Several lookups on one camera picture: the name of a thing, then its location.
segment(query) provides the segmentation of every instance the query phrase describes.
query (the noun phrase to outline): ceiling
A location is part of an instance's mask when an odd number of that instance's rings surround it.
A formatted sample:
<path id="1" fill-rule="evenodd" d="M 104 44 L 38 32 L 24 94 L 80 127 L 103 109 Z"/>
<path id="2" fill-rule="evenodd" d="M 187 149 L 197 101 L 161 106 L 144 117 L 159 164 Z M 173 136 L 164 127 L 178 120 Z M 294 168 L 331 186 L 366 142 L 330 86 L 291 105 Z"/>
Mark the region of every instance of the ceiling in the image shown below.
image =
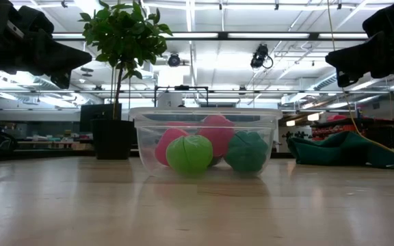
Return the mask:
<path id="1" fill-rule="evenodd" d="M 187 9 L 186 2 L 191 3 Z M 161 12 L 161 23 L 170 26 L 173 32 L 186 31 L 308 31 L 329 32 L 330 22 L 324 0 L 280 0 L 279 10 L 274 2 L 268 0 L 145 0 L 150 12 L 156 7 Z M 28 5 L 43 11 L 55 25 L 55 32 L 81 33 L 83 23 L 80 19 L 81 8 L 74 1 L 66 1 L 68 8 L 63 8 L 61 1 L 53 0 L 12 0 L 15 7 Z M 110 5 L 117 1 L 105 1 Z M 334 31 L 362 32 L 363 21 L 394 1 L 391 0 L 342 0 L 342 8 L 337 9 L 337 1 L 331 1 L 330 15 Z M 62 42 L 65 45 L 83 50 L 83 42 Z M 266 44 L 274 49 L 271 57 L 274 66 L 269 70 L 253 70 L 250 67 L 252 53 L 259 44 Z M 336 49 L 360 44 L 360 42 L 335 42 Z M 194 51 L 196 67 L 195 85 L 209 86 L 214 90 L 238 89 L 247 85 L 249 90 L 305 90 L 318 78 L 332 74 L 334 68 L 329 66 L 324 57 L 333 50 L 332 42 L 325 41 L 189 41 L 169 40 L 164 57 L 178 53 L 181 59 L 190 60 Z M 92 56 L 98 55 L 94 47 L 86 47 Z M 94 70 L 92 77 L 81 76 L 80 68 L 73 70 L 71 83 L 78 88 L 91 90 L 96 85 L 110 90 L 112 69 L 103 62 L 92 61 L 84 67 Z M 165 65 L 153 67 L 154 72 L 165 69 Z M 365 76 L 361 81 L 369 81 Z M 184 84 L 191 85 L 192 78 L 184 76 Z M 134 78 L 132 90 L 153 89 L 155 81 L 143 81 Z M 336 90 L 336 85 L 325 90 Z M 107 94 L 98 95 L 108 98 Z M 280 98 L 283 94 L 265 94 L 261 98 Z"/>

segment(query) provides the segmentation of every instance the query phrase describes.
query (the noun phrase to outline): tree trunk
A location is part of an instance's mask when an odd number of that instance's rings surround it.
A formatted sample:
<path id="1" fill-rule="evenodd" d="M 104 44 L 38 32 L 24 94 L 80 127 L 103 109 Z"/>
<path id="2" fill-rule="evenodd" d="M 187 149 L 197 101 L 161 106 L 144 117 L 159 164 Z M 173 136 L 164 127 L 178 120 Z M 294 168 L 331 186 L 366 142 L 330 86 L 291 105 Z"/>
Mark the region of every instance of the tree trunk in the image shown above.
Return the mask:
<path id="1" fill-rule="evenodd" d="M 118 114 L 121 112 L 118 112 L 118 99 L 120 98 L 120 90 L 121 90 L 121 79 L 122 79 L 122 72 L 124 71 L 124 68 L 120 68 L 120 74 L 118 75 L 118 81 L 116 82 L 116 93 L 115 93 L 115 101 L 114 101 L 114 120 L 118 119 Z"/>

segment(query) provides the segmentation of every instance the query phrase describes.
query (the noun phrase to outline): green ball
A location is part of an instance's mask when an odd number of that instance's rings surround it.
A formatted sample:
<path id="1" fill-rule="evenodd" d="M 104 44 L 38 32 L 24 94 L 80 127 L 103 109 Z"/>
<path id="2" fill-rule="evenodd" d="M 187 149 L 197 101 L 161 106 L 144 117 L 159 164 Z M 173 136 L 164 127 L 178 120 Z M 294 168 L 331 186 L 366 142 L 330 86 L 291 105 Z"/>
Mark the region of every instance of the green ball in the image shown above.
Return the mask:
<path id="1" fill-rule="evenodd" d="M 212 143 L 203 136 L 179 137 L 167 147 L 168 164 L 179 174 L 203 174 L 212 161 Z"/>
<path id="2" fill-rule="evenodd" d="M 229 142 L 224 160 L 240 173 L 259 172 L 267 160 L 268 145 L 258 133 L 240 131 Z"/>

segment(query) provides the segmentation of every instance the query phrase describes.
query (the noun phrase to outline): yellow cable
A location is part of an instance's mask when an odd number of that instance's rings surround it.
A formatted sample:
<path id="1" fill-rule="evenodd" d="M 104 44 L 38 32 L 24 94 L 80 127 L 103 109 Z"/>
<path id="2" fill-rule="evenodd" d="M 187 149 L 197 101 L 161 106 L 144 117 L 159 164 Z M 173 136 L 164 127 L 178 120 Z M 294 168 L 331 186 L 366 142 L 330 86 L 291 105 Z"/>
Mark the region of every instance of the yellow cable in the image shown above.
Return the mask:
<path id="1" fill-rule="evenodd" d="M 331 28 L 332 47 L 333 47 L 333 49 L 334 49 L 334 51 L 335 51 L 334 29 L 332 28 L 332 19 L 331 19 L 330 3 L 329 3 L 329 0 L 326 0 L 326 1 L 328 2 L 328 18 L 329 18 L 329 25 L 330 25 L 330 28 Z M 356 133 L 358 133 L 362 138 L 366 139 L 367 141 L 370 141 L 371 143 L 374 143 L 375 145 L 380 146 L 381 148 L 384 148 L 384 149 L 386 149 L 386 150 L 389 150 L 389 151 L 391 151 L 391 152 L 394 152 L 394 150 L 388 148 L 387 146 L 384 146 L 384 145 L 382 145 L 381 143 L 378 143 L 378 142 L 376 142 L 376 141 L 370 140 L 370 139 L 366 138 L 365 136 L 363 136 L 363 134 L 360 133 L 360 131 L 359 131 L 359 129 L 358 129 L 356 123 L 355 123 L 354 116 L 352 115 L 352 109 L 350 108 L 350 103 L 349 103 L 349 99 L 347 99 L 347 95 L 346 95 L 345 88 L 342 87 L 341 89 L 343 90 L 343 95 L 344 95 L 344 97 L 345 97 L 345 99 L 346 99 L 347 107 L 348 107 L 348 109 L 349 109 L 350 119 L 352 120 L 352 124 L 355 126 Z"/>

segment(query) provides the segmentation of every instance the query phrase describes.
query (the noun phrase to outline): plastic bin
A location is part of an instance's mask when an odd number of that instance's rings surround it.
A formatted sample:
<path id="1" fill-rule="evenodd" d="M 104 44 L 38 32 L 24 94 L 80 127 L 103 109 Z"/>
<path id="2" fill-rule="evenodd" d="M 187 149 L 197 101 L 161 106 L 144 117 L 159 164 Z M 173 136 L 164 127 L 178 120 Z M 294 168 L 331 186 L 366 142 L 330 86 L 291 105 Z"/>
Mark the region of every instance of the plastic bin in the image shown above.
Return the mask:
<path id="1" fill-rule="evenodd" d="M 134 108 L 140 158 L 151 175 L 260 174 L 270 159 L 282 111 Z"/>

